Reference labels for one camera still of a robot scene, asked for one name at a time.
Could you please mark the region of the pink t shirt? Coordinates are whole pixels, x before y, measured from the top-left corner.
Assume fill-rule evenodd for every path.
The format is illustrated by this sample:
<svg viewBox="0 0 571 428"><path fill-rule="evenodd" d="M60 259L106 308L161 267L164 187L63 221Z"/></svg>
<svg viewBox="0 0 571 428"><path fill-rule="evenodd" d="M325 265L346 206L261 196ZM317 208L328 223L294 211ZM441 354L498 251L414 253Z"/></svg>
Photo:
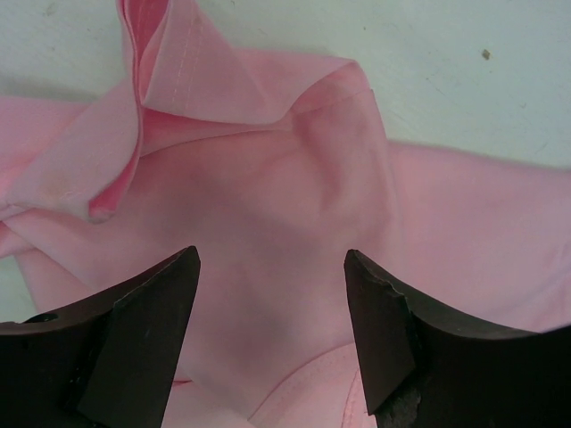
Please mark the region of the pink t shirt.
<svg viewBox="0 0 571 428"><path fill-rule="evenodd" d="M236 48L194 1L120 1L101 98L1 99L1 253L39 314L187 248L158 427L380 427L344 260L497 325L570 330L570 175L385 136L365 73Z"/></svg>

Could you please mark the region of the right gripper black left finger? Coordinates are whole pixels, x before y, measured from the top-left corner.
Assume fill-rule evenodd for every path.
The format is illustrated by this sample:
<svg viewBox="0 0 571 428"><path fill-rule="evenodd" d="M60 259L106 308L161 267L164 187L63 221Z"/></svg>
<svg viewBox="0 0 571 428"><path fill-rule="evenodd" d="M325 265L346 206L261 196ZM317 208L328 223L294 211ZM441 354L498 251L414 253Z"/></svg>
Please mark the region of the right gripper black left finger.
<svg viewBox="0 0 571 428"><path fill-rule="evenodd" d="M2 426L160 426L200 265L187 248L83 300L2 323Z"/></svg>

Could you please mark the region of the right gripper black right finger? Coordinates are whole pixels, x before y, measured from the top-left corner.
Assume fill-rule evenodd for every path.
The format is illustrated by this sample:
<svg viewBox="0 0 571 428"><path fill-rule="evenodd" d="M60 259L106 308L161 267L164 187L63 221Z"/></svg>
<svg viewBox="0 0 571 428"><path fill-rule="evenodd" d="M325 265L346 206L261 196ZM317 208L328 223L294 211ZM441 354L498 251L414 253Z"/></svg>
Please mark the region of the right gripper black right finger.
<svg viewBox="0 0 571 428"><path fill-rule="evenodd" d="M570 330L454 309L360 251L344 260L368 412L380 427L567 427Z"/></svg>

